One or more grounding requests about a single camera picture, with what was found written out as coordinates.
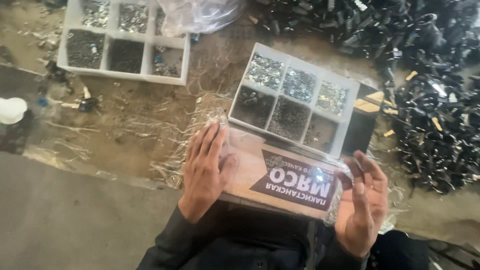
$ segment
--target concrete floor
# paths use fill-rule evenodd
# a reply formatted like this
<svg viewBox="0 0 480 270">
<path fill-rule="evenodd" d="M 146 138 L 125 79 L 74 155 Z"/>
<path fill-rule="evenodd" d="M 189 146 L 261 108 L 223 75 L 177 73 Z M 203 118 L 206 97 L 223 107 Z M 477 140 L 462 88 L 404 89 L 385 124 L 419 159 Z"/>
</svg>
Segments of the concrete floor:
<svg viewBox="0 0 480 270">
<path fill-rule="evenodd" d="M 0 153 L 0 269 L 135 269 L 181 192 Z"/>
</svg>

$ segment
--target scattered debris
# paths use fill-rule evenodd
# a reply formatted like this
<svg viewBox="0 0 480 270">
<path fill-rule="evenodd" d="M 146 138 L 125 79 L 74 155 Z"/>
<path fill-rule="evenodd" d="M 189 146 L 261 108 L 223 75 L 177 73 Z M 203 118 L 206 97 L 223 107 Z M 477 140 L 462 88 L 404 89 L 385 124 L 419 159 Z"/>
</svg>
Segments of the scattered debris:
<svg viewBox="0 0 480 270">
<path fill-rule="evenodd" d="M 0 60 L 7 64 L 13 64 L 13 56 L 7 46 L 0 44 Z"/>
</svg>

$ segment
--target white plastic bag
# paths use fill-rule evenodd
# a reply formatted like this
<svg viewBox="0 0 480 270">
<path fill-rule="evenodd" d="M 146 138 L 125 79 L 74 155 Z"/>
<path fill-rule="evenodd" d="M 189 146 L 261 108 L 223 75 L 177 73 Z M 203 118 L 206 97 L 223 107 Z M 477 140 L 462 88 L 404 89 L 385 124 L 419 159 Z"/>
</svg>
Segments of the white plastic bag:
<svg viewBox="0 0 480 270">
<path fill-rule="evenodd" d="M 210 34 L 240 17 L 245 0 L 157 0 L 166 17 L 162 33 L 176 37 L 183 33 Z"/>
</svg>

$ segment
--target finger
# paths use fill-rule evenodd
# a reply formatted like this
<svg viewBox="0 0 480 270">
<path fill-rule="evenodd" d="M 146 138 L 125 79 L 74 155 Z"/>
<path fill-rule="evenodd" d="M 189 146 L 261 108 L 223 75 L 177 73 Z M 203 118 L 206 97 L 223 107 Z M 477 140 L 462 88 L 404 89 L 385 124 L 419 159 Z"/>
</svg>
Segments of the finger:
<svg viewBox="0 0 480 270">
<path fill-rule="evenodd" d="M 192 157 L 193 142 L 195 141 L 199 133 L 200 133 L 200 130 L 197 131 L 190 139 L 190 143 L 188 144 L 188 147 L 187 147 L 187 158 L 186 158 L 187 161 L 189 161 L 190 158 Z"/>
<path fill-rule="evenodd" d="M 362 179 L 363 172 L 360 171 L 360 168 L 352 158 L 344 158 L 343 161 L 348 166 L 353 175 L 353 180 L 356 181 L 357 178 Z"/>
<path fill-rule="evenodd" d="M 239 167 L 239 159 L 235 154 L 228 155 L 222 170 L 220 171 L 220 182 L 225 185 L 237 173 Z"/>
<path fill-rule="evenodd" d="M 360 165 L 361 170 L 363 170 L 362 174 L 363 174 L 363 179 L 365 181 L 365 186 L 366 187 L 372 187 L 372 185 L 373 185 L 372 184 L 372 176 L 371 176 L 371 174 L 368 174 L 369 171 L 365 170 L 365 167 L 364 167 L 364 162 L 369 161 L 369 159 L 360 150 L 357 150 L 357 151 L 353 152 L 353 156 L 358 161 L 357 166 Z"/>
<path fill-rule="evenodd" d="M 227 136 L 227 127 L 222 126 L 220 127 L 220 131 L 216 135 L 215 139 L 212 142 L 212 146 L 210 147 L 210 151 L 208 151 L 208 157 L 211 159 L 217 160 L 220 156 L 222 151 L 223 142 L 225 141 L 225 137 Z"/>
<path fill-rule="evenodd" d="M 359 161 L 364 172 L 369 172 L 373 177 L 383 176 L 384 173 L 378 164 L 369 159 L 362 151 L 357 150 L 353 153 L 353 156 Z"/>
<path fill-rule="evenodd" d="M 378 187 L 380 185 L 381 189 L 387 188 L 388 185 L 388 178 L 386 177 L 385 173 L 382 171 L 378 164 L 369 159 L 364 153 L 360 150 L 357 150 L 353 153 L 354 157 L 359 161 L 361 164 L 364 172 L 369 173 L 372 176 L 372 183 L 369 186 Z"/>
<path fill-rule="evenodd" d="M 353 207 L 355 208 L 354 218 L 361 222 L 362 225 L 371 225 L 373 223 L 370 214 L 370 206 L 368 204 L 367 195 L 365 193 L 365 184 L 362 182 L 353 185 Z"/>
<path fill-rule="evenodd" d="M 198 156 L 200 153 L 200 148 L 202 147 L 202 141 L 207 134 L 208 130 L 210 129 L 211 123 L 206 124 L 200 132 L 197 134 L 197 137 L 195 138 L 195 141 L 193 142 L 192 146 L 192 156 L 191 158 L 195 158 Z"/>
<path fill-rule="evenodd" d="M 353 187 L 352 180 L 344 172 L 335 171 L 335 176 L 340 179 L 343 190 L 349 190 Z"/>
<path fill-rule="evenodd" d="M 201 156 L 206 156 L 208 155 L 208 151 L 210 151 L 210 146 L 212 145 L 213 140 L 215 139 L 215 136 L 218 132 L 219 128 L 219 122 L 217 121 L 214 124 L 210 126 L 210 129 L 208 130 L 207 134 L 205 135 L 203 142 L 202 142 L 202 147 L 200 148 L 200 154 Z"/>
</svg>

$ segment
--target box label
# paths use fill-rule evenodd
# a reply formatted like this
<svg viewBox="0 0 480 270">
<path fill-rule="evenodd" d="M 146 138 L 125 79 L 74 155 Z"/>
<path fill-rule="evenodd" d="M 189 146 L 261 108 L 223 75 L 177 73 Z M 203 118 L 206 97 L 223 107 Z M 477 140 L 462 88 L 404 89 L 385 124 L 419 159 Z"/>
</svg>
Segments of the box label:
<svg viewBox="0 0 480 270">
<path fill-rule="evenodd" d="M 250 189 L 327 211 L 335 192 L 333 172 L 262 149 L 267 174 Z"/>
</svg>

